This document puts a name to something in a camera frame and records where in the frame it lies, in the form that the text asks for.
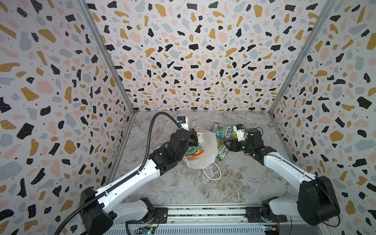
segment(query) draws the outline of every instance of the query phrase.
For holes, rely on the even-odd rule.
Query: white rope handle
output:
[[[209,179],[211,179],[211,180],[219,180],[221,177],[222,177],[222,172],[221,172],[221,169],[219,169],[219,166],[215,163],[215,162],[213,162],[217,167],[218,167],[218,170],[219,170],[219,178],[218,179],[212,179],[212,178],[210,178],[206,173],[205,173],[205,171],[204,171],[204,169],[202,169],[202,171],[204,172],[204,174],[206,175],[206,177],[208,177]]]

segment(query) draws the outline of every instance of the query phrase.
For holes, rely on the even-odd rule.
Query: black mounting plate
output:
[[[168,208],[167,207],[156,207],[154,214],[158,215],[158,216],[154,216],[155,218],[154,218],[153,224],[158,224],[158,220],[159,220],[159,224],[166,224],[167,223],[167,216],[168,216]],[[128,224],[145,224],[145,223],[141,222],[141,220],[131,220],[131,221],[128,221]]]
[[[246,207],[246,218],[248,219],[249,223],[265,223],[265,221],[261,218],[261,207],[260,206],[252,206]],[[278,223],[278,217],[280,222],[287,222],[287,217],[285,215],[273,215],[269,218],[270,223]]]

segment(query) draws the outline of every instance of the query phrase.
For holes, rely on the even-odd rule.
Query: side wall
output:
[[[267,110],[324,0],[88,0],[135,110]]]
[[[0,232],[53,234],[106,183],[130,117],[74,1],[0,7]]]
[[[296,163],[333,182],[337,234],[375,233],[375,12],[338,1],[272,114]]]

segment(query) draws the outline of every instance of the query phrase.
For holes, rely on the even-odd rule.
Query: snack package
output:
[[[230,139],[230,136],[233,133],[233,129],[232,126],[225,125],[223,123],[214,123],[212,132],[223,139]]]
[[[226,147],[226,145],[221,141],[217,139],[217,145],[218,145],[218,155],[217,158],[222,161],[224,156],[227,154],[229,149]]]

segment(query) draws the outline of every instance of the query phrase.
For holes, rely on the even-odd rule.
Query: back wall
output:
[[[325,3],[88,0],[135,110],[266,110]]]

